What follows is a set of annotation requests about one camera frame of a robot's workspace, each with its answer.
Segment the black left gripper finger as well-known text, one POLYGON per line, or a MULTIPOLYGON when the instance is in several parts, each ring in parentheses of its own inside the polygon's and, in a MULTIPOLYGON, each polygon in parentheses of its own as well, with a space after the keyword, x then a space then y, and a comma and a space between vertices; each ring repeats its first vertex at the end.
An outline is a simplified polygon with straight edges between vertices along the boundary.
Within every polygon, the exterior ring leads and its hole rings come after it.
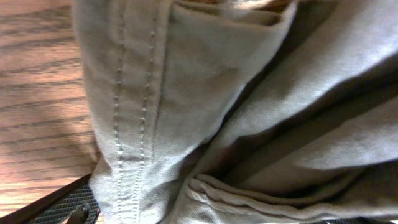
POLYGON ((1 224, 95 224, 100 208, 89 186, 91 175, 1 218, 1 224))

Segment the grey shorts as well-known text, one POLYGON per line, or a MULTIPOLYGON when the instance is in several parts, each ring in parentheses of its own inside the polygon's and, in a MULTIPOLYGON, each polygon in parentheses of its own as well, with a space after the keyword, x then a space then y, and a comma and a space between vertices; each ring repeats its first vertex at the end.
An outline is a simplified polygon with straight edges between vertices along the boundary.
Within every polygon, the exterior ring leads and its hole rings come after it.
POLYGON ((82 0, 106 223, 397 219, 397 2, 82 0))

